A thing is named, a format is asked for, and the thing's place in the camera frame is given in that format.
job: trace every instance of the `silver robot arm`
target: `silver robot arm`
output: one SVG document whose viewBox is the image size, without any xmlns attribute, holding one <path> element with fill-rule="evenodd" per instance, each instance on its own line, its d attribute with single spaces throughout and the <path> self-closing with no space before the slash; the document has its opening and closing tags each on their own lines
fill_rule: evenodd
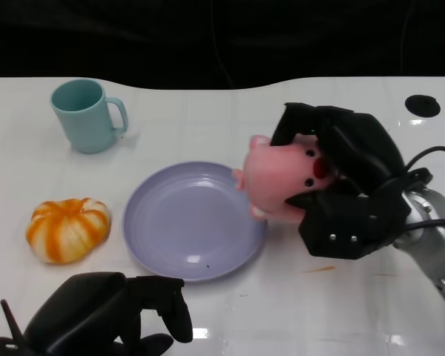
<svg viewBox="0 0 445 356">
<path fill-rule="evenodd" d="M 445 219 L 445 197 L 437 191 L 425 188 L 403 197 L 412 209 L 406 223 Z M 393 245 L 414 259 L 445 299 L 445 226 L 406 232 Z"/>
</svg>

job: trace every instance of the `mug handle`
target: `mug handle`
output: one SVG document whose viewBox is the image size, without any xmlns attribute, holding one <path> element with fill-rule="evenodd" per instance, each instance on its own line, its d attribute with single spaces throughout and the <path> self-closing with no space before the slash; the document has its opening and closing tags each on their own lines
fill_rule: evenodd
<svg viewBox="0 0 445 356">
<path fill-rule="evenodd" d="M 127 117 L 127 111 L 125 110 L 125 106 L 124 103 L 122 102 L 122 100 L 117 99 L 117 98 L 111 98 L 111 97 L 106 97 L 105 98 L 106 102 L 111 102 L 112 104 L 117 105 L 119 111 L 120 111 L 120 115 L 122 116 L 122 121 L 124 123 L 124 127 L 123 128 L 113 128 L 118 134 L 123 134 L 124 132 L 127 131 L 128 129 L 128 117 Z"/>
</svg>

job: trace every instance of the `pink pig toy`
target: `pink pig toy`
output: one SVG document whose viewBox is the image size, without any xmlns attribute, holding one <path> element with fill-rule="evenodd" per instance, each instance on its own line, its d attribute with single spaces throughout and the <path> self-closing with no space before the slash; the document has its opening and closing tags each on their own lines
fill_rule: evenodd
<svg viewBox="0 0 445 356">
<path fill-rule="evenodd" d="M 234 169 L 237 189 L 247 191 L 251 213 L 260 220 L 300 223 L 305 211 L 286 203 L 296 194 L 324 189 L 334 175 L 314 136 L 297 135 L 287 146 L 270 146 L 270 138 L 251 138 L 243 169 Z"/>
</svg>

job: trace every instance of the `pig snout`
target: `pig snout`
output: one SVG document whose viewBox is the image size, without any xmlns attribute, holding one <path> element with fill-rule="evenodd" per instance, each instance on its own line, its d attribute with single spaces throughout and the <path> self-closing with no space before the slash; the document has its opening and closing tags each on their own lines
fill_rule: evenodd
<svg viewBox="0 0 445 356">
<path fill-rule="evenodd" d="M 327 178 L 330 172 L 330 167 L 326 159 L 316 158 L 313 164 L 313 174 L 318 179 Z"/>
</svg>

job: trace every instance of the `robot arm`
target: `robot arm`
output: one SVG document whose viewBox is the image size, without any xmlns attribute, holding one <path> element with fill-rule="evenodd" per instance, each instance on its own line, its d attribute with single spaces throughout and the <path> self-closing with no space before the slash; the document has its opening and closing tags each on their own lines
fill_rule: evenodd
<svg viewBox="0 0 445 356">
<path fill-rule="evenodd" d="M 356 260 L 393 244 L 445 299 L 445 197 L 427 189 L 430 172 L 409 171 L 368 114 L 288 103 L 271 145 L 288 145 L 296 134 L 316 135 L 338 174 L 325 191 L 287 200 L 306 210 L 299 233 L 310 254 Z"/>
</svg>

